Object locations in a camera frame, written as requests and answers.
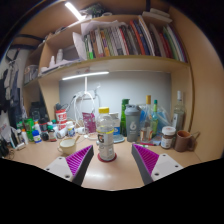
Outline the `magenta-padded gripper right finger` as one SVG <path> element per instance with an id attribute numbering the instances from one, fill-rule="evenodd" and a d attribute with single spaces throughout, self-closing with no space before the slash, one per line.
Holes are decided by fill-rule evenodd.
<path id="1" fill-rule="evenodd" d="M 182 169 L 168 154 L 156 154 L 140 145 L 133 144 L 131 151 L 145 185 Z"/>

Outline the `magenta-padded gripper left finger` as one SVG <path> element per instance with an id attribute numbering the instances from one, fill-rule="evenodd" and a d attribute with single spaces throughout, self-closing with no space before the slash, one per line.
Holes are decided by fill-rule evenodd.
<path id="1" fill-rule="evenodd" d="M 89 145 L 67 157 L 57 157 L 45 170 L 81 186 L 93 155 L 93 146 Z"/>

